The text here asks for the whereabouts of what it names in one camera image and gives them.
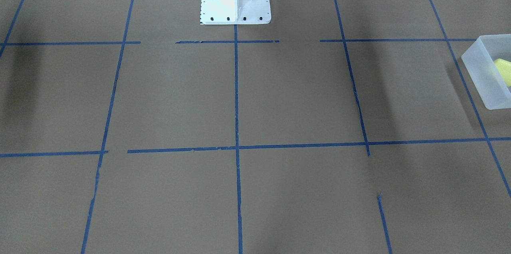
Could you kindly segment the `yellow plastic cup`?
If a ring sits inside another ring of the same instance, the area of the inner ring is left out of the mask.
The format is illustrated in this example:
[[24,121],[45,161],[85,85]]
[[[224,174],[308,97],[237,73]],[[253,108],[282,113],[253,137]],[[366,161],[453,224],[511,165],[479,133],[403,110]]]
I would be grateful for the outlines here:
[[511,87],[511,62],[504,59],[496,59],[493,62],[508,88]]

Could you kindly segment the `clear plastic storage box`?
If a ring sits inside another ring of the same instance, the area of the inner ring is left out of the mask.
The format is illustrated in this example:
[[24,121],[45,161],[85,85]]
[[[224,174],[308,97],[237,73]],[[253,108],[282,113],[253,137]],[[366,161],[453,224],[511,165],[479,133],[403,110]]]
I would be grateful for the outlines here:
[[510,87],[506,85],[495,60],[510,61],[511,35],[480,36],[461,56],[463,63],[489,110],[511,107]]

